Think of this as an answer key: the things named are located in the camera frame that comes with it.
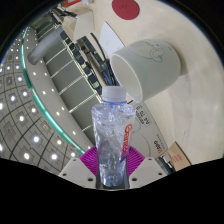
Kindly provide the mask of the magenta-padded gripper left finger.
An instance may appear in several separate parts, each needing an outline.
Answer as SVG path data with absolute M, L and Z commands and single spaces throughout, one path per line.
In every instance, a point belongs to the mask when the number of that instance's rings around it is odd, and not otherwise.
M 71 158 L 59 177 L 84 188 L 95 188 L 98 175 L 96 147 L 86 151 L 80 158 Z

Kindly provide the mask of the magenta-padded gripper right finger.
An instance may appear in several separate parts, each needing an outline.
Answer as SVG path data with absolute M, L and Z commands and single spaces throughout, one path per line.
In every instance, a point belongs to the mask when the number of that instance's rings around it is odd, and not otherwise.
M 131 147 L 126 159 L 130 187 L 143 187 L 165 176 L 165 172 L 153 157 L 144 157 Z

